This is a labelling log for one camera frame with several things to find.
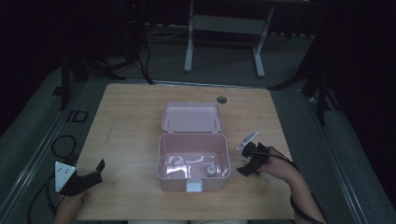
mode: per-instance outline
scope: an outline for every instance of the human hand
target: human hand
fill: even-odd
[[[87,200],[88,196],[89,193],[87,190],[73,197],[65,196],[57,208],[53,223],[72,223],[78,213],[79,208],[81,207],[81,203]]]
[[[270,148],[270,153],[281,156],[279,152],[272,148]],[[268,162],[264,164],[259,169],[259,171],[265,172],[275,178],[284,180],[288,184],[292,179],[301,176],[300,172],[297,171],[296,168],[294,168],[290,163],[272,156],[268,158]]]

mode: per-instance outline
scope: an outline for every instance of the cable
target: cable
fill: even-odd
[[[174,37],[174,36],[177,36],[177,35],[181,35],[181,34],[183,34],[183,33],[186,33],[187,31],[188,31],[188,29],[182,30],[182,31],[177,32],[177,33],[175,33],[175,32],[153,32],[153,33],[151,33],[151,34],[149,34],[149,35],[147,35],[147,36],[151,36],[151,35],[154,35],[154,34],[172,34],[172,35],[166,36],[166,37],[164,37],[164,38],[162,38],[162,39],[158,39],[158,40],[148,39],[148,41],[150,41],[150,42],[161,42],[161,41],[170,39],[170,38],[172,38],[172,37]]]
[[[149,58],[151,56],[151,51],[149,49],[149,45],[147,43],[147,39],[144,40],[143,45],[146,47],[146,50],[148,51],[148,58],[146,60],[146,65],[143,65],[142,59],[140,58],[140,55],[137,55],[137,60],[139,61],[139,64],[140,64],[140,67],[141,67],[141,69],[139,69],[139,70],[143,74],[144,79],[147,81],[147,83],[149,85],[155,85],[155,83],[152,81],[151,77],[149,76],[148,67],[149,67]]]
[[[55,151],[55,144],[63,138],[70,138],[73,140],[73,146],[70,149],[70,152],[67,154],[67,156],[62,156],[59,155],[58,153],[56,153]],[[55,138],[52,141],[52,144],[50,146],[50,150],[53,153],[54,156],[60,158],[60,159],[64,159],[64,163],[66,164],[71,164],[74,159],[74,153],[76,151],[76,147],[77,147],[77,140],[74,136],[70,135],[70,134],[65,134],[62,136],[59,136],[57,138]],[[29,207],[28,207],[28,211],[27,211],[27,215],[26,215],[26,219],[27,219],[27,223],[31,224],[32,223],[32,210],[33,210],[33,206],[35,205],[35,201],[37,200],[38,196],[40,195],[41,191],[43,191],[43,189],[45,189],[46,192],[46,197],[47,197],[47,201],[48,201],[48,206],[49,209],[51,210],[52,214],[55,216],[56,213],[56,208],[59,206],[59,204],[63,201],[61,200],[58,205],[54,205],[51,197],[50,197],[50,181],[55,177],[55,170],[52,170],[52,172],[50,173],[49,177],[47,178],[47,181],[44,183],[43,186],[41,186],[41,188],[37,191],[37,193],[35,194],[35,197],[33,198],[33,200],[30,202]]]

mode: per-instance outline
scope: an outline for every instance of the open box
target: open box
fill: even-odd
[[[158,169],[166,191],[202,192],[223,188],[230,175],[227,141],[219,105],[170,102],[163,108]]]

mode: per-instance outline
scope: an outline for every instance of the black cable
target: black cable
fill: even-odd
[[[55,144],[56,144],[60,139],[66,138],[66,137],[73,140],[73,146],[71,147],[70,152],[69,152],[69,154],[68,154],[67,156],[61,156],[61,155],[59,155],[58,153],[55,152]],[[51,150],[51,152],[53,153],[54,156],[56,156],[56,157],[58,157],[58,158],[60,158],[60,159],[64,159],[64,161],[70,161],[70,159],[73,158],[73,156],[74,156],[74,152],[76,151],[76,147],[77,147],[76,138],[73,137],[73,136],[70,135],[70,134],[65,134],[65,135],[62,135],[62,136],[59,136],[59,137],[55,138],[55,139],[52,141],[52,144],[51,144],[51,146],[50,146],[50,150]],[[32,210],[33,210],[33,206],[35,205],[35,201],[37,200],[38,196],[40,195],[41,191],[43,191],[43,189],[45,189],[45,192],[46,192],[46,197],[47,197],[49,209],[51,210],[52,214],[55,216],[56,208],[59,206],[59,204],[60,204],[62,201],[60,201],[60,202],[58,203],[58,205],[55,206],[54,203],[53,203],[53,201],[52,201],[52,199],[51,199],[51,197],[50,197],[50,181],[51,181],[52,178],[54,178],[54,177],[55,177],[55,171],[52,170],[51,174],[50,174],[49,177],[47,178],[46,183],[44,183],[44,185],[41,186],[41,188],[40,188],[40,189],[37,191],[37,193],[35,194],[35,197],[33,198],[33,200],[30,202],[29,207],[28,207],[28,211],[27,211],[27,215],[26,215],[27,223],[28,223],[28,224],[31,224],[31,223],[32,223]]]
[[[56,153],[56,151],[55,151],[55,144],[56,144],[60,139],[66,138],[66,137],[68,137],[68,138],[70,138],[70,139],[73,140],[73,146],[72,146],[72,149],[70,150],[70,153],[69,153],[67,156],[61,156],[61,155],[59,155],[58,153]],[[73,136],[70,135],[70,134],[65,134],[65,135],[59,136],[59,137],[57,137],[57,138],[55,138],[55,139],[53,140],[52,144],[50,145],[50,150],[51,150],[52,154],[55,155],[56,157],[67,160],[67,159],[70,158],[70,157],[73,155],[73,153],[75,152],[76,146],[77,146],[76,138],[73,137]]]

